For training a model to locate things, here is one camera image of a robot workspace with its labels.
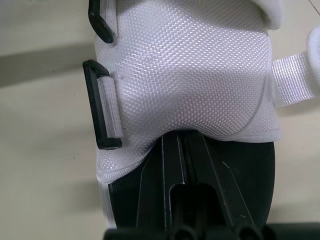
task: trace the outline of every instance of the textured fabric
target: textured fabric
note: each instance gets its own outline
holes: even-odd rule
[[[118,37],[97,40],[96,51],[115,80],[123,147],[98,150],[98,180],[131,172],[169,131],[246,141],[271,99],[271,44],[256,5],[122,0],[116,9]]]

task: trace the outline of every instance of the white webbing strap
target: white webbing strap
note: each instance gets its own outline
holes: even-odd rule
[[[98,79],[106,132],[109,138],[123,138],[115,80],[109,76]]]
[[[276,60],[274,107],[280,108],[320,96],[320,86],[309,64],[307,52]]]

